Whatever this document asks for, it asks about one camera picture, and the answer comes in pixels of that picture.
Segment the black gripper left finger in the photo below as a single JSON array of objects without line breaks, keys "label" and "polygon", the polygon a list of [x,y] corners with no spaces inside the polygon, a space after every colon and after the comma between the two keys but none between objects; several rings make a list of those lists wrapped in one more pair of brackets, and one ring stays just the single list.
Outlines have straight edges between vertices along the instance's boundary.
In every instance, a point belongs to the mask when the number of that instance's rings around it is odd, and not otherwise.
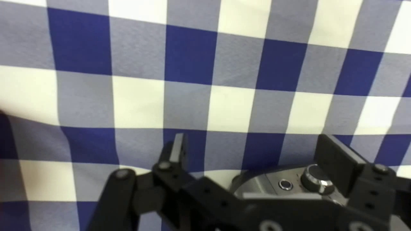
[{"label": "black gripper left finger", "polygon": [[167,143],[158,162],[152,169],[154,184],[162,189],[181,189],[189,183],[186,172],[186,138],[176,134],[174,140]]}]

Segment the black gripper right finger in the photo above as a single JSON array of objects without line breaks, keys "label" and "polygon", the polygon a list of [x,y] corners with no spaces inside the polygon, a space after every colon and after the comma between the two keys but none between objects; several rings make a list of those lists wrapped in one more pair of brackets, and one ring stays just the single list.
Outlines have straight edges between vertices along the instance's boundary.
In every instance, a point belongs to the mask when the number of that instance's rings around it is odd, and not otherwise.
[{"label": "black gripper right finger", "polygon": [[320,135],[315,162],[347,198],[348,206],[393,206],[395,174],[373,165],[335,137]]}]

